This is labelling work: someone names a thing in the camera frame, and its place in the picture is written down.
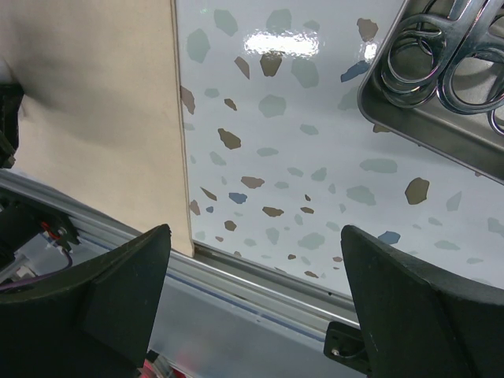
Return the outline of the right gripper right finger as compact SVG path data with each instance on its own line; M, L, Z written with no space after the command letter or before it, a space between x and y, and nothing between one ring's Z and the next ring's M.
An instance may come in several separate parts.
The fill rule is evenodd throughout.
M373 377L501 377L503 291L352 225L341 249Z

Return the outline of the steel scissors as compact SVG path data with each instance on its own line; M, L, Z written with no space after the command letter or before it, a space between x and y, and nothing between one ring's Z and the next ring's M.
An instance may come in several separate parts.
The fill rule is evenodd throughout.
M447 25L447 56L437 82L439 101L462 115L492 113L503 106L503 79L474 83L476 69L497 65L503 70L503 36L495 24L503 18L502 1L455 1Z
M393 31L380 61L384 97L401 108L414 108L435 95L473 21L478 1L412 1Z

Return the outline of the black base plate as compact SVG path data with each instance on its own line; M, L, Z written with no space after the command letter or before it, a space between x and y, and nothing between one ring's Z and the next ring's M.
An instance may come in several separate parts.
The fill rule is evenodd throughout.
M1 189L1 268L15 261L15 253L37 235L69 252L79 245L79 233L69 216L41 202L8 189Z
M359 329L338 321L328 324L324 340L324 355L355 371L372 375L364 339Z

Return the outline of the metal instrument tray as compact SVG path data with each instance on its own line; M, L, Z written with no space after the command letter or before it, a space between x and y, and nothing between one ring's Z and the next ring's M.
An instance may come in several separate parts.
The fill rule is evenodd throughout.
M487 113L462 115L455 113L439 101L437 82L435 95L426 103L414 108L401 108L390 103L381 91L377 74L380 61L393 31L404 17L408 5L402 4L386 39L378 49L375 61L358 92L358 106L370 121L433 150L446 158L491 178L503 180L503 136L490 127ZM503 18L495 24L495 30L503 36ZM497 65L476 69L474 83L490 84L494 78L503 79L503 70ZM496 109L503 120L503 106Z

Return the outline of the aluminium rail frame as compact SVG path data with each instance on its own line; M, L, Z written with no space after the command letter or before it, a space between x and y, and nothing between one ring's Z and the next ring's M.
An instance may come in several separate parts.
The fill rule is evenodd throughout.
M201 246L171 254L150 345L191 377L353 377L324 355L331 321L356 325L347 299Z

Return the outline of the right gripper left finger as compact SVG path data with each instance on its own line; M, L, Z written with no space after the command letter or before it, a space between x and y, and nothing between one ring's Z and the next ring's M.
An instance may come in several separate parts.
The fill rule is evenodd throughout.
M162 224L69 269L1 292L3 377L136 377L171 251Z

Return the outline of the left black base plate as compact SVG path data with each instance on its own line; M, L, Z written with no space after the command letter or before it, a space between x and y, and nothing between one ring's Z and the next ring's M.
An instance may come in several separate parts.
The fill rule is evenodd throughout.
M37 235L69 252L79 245L79 233L69 216L41 202L8 189L1 189L1 268L15 261L15 253Z

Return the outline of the beige cloth mat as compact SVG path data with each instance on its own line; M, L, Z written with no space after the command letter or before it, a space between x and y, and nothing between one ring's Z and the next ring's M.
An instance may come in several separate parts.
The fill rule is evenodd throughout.
M16 167L192 256L171 1L4 1L1 59L23 87Z

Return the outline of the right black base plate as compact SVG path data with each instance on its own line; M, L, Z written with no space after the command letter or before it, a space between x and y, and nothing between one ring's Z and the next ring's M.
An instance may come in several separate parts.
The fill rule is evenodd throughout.
M338 321L328 324L324 340L324 355L355 371L372 375L364 339L359 329Z

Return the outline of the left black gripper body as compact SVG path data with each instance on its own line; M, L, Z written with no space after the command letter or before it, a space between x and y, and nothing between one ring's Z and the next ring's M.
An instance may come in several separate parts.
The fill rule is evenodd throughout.
M18 113L24 97L19 84L1 84L1 167L12 168L19 147Z

